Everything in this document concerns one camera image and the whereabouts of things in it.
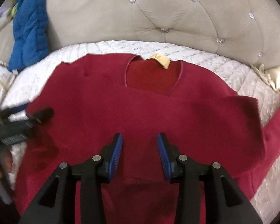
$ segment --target bed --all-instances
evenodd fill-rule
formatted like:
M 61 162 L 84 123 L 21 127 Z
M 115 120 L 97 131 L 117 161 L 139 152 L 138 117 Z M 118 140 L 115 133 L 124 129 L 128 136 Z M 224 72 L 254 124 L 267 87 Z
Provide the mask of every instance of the bed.
M 280 106 L 280 95 L 250 68 L 280 66 L 276 0 L 47 0 L 47 13 L 53 52 L 18 75 L 2 108 L 37 97 L 61 61 L 114 52 L 144 59 L 161 53 L 205 67 L 239 95 L 258 99 L 263 125 Z M 11 28 L 12 22 L 0 31 L 0 60 L 6 60 L 13 45 L 6 39 L 12 37 Z M 13 119 L 22 117 L 23 112 Z M 13 147 L 14 178 L 24 151 L 24 143 Z M 280 156 L 251 202 L 264 224 L 277 216 Z

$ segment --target blue puffer jacket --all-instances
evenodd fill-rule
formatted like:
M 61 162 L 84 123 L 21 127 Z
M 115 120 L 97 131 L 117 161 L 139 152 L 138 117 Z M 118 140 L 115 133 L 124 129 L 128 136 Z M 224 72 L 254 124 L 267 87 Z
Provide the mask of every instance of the blue puffer jacket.
M 48 53 L 46 0 L 24 0 L 13 21 L 15 44 L 8 70 L 23 70 Z

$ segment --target tufted headboard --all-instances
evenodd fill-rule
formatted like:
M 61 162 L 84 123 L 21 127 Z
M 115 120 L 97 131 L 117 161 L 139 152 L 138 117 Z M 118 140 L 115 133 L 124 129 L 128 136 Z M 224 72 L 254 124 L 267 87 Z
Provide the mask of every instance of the tufted headboard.
M 52 50 L 83 42 L 173 43 L 246 64 L 280 65 L 276 0 L 47 0 Z

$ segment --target clothing label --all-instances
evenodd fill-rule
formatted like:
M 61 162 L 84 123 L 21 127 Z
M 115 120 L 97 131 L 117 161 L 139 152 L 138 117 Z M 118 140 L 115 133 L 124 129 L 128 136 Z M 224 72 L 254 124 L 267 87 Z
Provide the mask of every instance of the clothing label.
M 148 59 L 155 59 L 157 62 L 159 62 L 165 69 L 168 69 L 169 65 L 170 65 L 170 60 L 162 55 L 162 54 L 159 54 L 159 53 L 156 53 L 154 55 L 152 55 L 151 57 L 147 58 Z

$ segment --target white quilted bedspread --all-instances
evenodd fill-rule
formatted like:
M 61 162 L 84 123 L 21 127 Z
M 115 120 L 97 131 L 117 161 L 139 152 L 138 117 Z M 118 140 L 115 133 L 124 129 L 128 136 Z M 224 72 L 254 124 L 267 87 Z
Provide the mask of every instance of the white quilted bedspread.
M 73 62 L 87 53 L 134 53 L 144 59 L 161 53 L 171 60 L 184 60 L 205 67 L 220 76 L 239 95 L 254 97 L 259 101 L 261 122 L 265 125 L 280 106 L 280 96 L 265 85 L 253 70 L 235 60 L 188 47 L 158 42 L 102 41 L 64 47 L 19 74 L 8 92 L 2 108 L 33 100 L 41 92 L 47 79 L 61 61 Z M 25 117 L 24 113 L 13 116 Z M 13 148 L 14 173 L 17 172 L 25 144 Z M 264 221 L 269 224 L 280 210 L 280 157 L 272 166 L 266 179 L 252 200 L 252 204 Z

